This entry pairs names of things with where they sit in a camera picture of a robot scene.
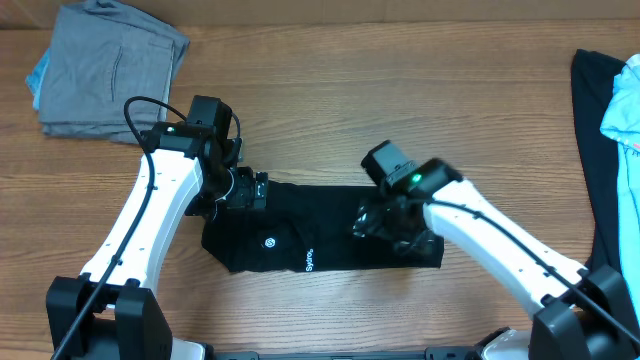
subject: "wooden tabletop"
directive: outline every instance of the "wooden tabletop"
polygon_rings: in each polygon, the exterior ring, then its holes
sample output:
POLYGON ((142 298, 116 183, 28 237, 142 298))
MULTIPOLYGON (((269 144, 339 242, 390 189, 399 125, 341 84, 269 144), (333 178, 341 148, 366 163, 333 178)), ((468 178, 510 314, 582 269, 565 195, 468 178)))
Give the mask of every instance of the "wooden tabletop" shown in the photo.
MULTIPOLYGON (((171 104, 222 98, 242 120, 246 164, 271 179, 369 184, 360 160, 392 139, 418 161, 446 159, 537 238, 588 257, 569 68, 577 48, 633 55, 640 21, 181 30, 192 43, 171 104)), ((0 31, 0 359, 48 359, 45 293, 98 249, 141 156, 42 135, 24 78, 50 36, 0 31)), ((415 350, 530 326, 451 244, 439 270, 230 275, 201 248, 202 227, 183 218, 158 300, 174 336, 219 351, 415 350)))

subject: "black garment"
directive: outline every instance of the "black garment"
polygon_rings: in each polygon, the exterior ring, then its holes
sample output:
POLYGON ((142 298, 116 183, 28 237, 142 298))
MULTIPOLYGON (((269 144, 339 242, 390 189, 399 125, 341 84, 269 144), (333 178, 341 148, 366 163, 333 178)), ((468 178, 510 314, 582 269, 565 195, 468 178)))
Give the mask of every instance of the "black garment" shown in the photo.
POLYGON ((578 50, 571 66, 573 116, 580 160, 596 221, 587 267, 607 264, 620 271, 618 242, 618 149, 600 133, 600 124, 613 97, 613 77, 624 62, 598 52, 578 50))
POLYGON ((220 209, 204 228, 202 247, 231 272, 440 267, 442 240, 424 258, 396 255, 389 241, 351 235, 361 200, 377 196, 375 187, 270 181, 266 209, 220 209))

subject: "gray towel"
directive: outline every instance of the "gray towel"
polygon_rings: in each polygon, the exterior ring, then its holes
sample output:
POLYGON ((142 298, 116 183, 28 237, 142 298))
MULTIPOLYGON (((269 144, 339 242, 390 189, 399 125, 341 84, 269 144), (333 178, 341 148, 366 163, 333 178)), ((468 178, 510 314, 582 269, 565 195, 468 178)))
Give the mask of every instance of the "gray towel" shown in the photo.
MULTIPOLYGON (((152 16, 112 0, 60 8, 44 75, 39 120, 52 136, 135 142, 124 102, 136 95, 168 101, 189 39, 152 16)), ((139 130, 166 119, 166 110, 137 102, 139 130)))

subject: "blue clothing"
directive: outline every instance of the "blue clothing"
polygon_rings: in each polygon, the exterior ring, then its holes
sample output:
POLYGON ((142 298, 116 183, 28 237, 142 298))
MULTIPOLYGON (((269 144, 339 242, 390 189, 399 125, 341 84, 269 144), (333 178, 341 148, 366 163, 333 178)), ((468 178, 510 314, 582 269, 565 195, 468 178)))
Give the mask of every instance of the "blue clothing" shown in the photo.
POLYGON ((40 61, 33 69, 30 75, 27 75, 26 83, 33 95, 33 109, 35 111, 40 110, 40 91, 42 90, 42 79, 44 79, 44 73, 47 72, 49 66, 49 49, 42 55, 40 61))
POLYGON ((640 315, 640 54, 613 81, 600 132, 618 142, 620 267, 640 315))

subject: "black cable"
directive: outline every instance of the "black cable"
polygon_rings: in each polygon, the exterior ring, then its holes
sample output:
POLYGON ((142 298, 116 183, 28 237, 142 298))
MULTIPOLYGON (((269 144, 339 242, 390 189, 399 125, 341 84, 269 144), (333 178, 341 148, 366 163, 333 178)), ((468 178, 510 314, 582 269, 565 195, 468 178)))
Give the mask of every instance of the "black cable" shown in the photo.
POLYGON ((122 254, 124 253, 124 250, 127 247, 129 240, 131 240, 131 237, 133 236, 133 233, 135 232, 136 227, 138 226, 138 223, 140 223, 140 220, 142 219, 142 215, 144 215, 144 211, 146 210, 147 205, 149 204, 149 200, 151 199, 151 194, 153 193, 153 187, 154 187, 155 176, 156 176, 155 167, 153 165, 153 158, 151 158, 151 153, 149 152, 149 149, 145 145, 144 140, 140 136, 140 133, 136 129, 135 125, 133 125, 133 122, 131 121, 131 117, 129 116, 129 106, 134 101, 147 101, 147 102, 160 105, 162 107, 165 107, 171 110, 174 114, 178 115, 183 120, 186 121, 187 119, 184 115, 182 115, 178 110, 174 109, 173 107, 161 101, 158 101, 156 99, 148 98, 146 96, 134 96, 124 103, 124 119, 127 122, 127 125, 129 125, 129 129, 131 129, 133 136, 135 136, 136 140, 138 141, 138 144, 142 148, 142 151, 144 152, 144 156, 147 158, 147 164, 149 165, 149 182, 147 184, 147 191, 144 194, 144 199, 142 200, 142 204, 140 204, 140 209, 138 210, 136 217, 133 219, 133 222, 131 223, 129 230, 127 231, 124 238, 122 239, 122 243, 120 243, 118 250, 111 257, 111 261, 109 262, 109 266, 107 266, 107 270, 104 272, 104 274, 100 278, 100 281, 98 281, 98 284, 96 285, 96 288, 91 293, 91 296, 89 296, 89 299, 87 299, 84 306, 78 313, 78 316, 76 316, 75 320, 69 327, 69 330, 60 341, 60 345, 58 345, 55 352, 53 353, 53 356, 51 356, 51 360, 59 360, 63 358, 64 351, 69 346, 69 341, 71 340, 71 337, 75 332, 78 331, 78 328, 80 327, 85 317, 87 316, 89 311, 92 309, 93 304, 96 302, 96 299, 100 295, 100 290, 107 283, 107 280, 113 273, 113 270, 120 262, 120 258, 122 257, 122 254))
POLYGON ((583 293, 580 289, 578 289, 575 285, 570 283, 567 279, 565 279, 562 275, 560 275, 553 266, 550 266, 544 260, 542 260, 538 255, 536 255, 531 249, 529 249, 526 245, 524 245, 518 238, 516 238, 513 234, 511 234, 507 229, 502 227, 502 225, 495 222, 490 217, 484 215, 481 211, 469 209, 465 205, 455 204, 447 201, 440 200, 427 200, 427 199, 411 199, 405 202, 406 204, 427 204, 427 205, 438 205, 445 206, 453 209, 458 209, 460 211, 464 211, 473 215, 474 218, 482 219, 489 225, 496 228, 496 230, 500 231, 504 236, 509 238, 514 244, 516 244, 522 251, 524 251, 529 257, 531 257, 538 265, 540 265, 546 272, 551 274, 556 280, 558 280, 562 285, 566 286, 570 292, 573 292, 580 300, 584 301, 585 304, 588 305, 589 310, 593 311, 602 319, 603 321, 609 323, 612 327, 616 328, 623 334, 625 334, 629 339, 636 344, 636 346, 640 346, 640 339, 633 334, 629 329, 627 329, 624 325, 620 324, 618 320, 614 319, 608 312, 606 312, 600 305, 596 304, 593 300, 591 300, 585 293, 583 293))
POLYGON ((231 164, 231 162, 240 154, 240 119, 238 119, 238 115, 233 112, 231 113, 231 116, 233 116, 233 120, 236 122, 236 129, 238 129, 238 133, 236 134, 236 141, 233 142, 231 152, 222 159, 222 163, 225 165, 231 164))

